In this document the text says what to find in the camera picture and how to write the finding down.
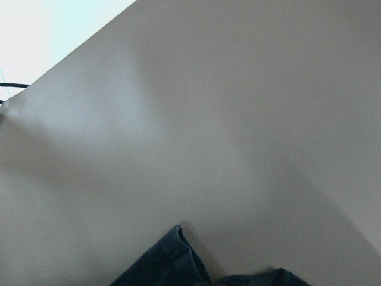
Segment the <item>black graphic t-shirt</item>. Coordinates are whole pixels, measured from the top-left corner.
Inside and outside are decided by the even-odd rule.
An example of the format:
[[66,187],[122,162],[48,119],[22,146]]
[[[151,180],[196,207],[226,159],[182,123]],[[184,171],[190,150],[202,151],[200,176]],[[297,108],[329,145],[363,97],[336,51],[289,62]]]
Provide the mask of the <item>black graphic t-shirt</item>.
[[307,285],[286,269],[258,275],[231,275],[213,281],[202,260],[186,240],[182,227],[172,227],[156,244],[121,274],[112,285]]

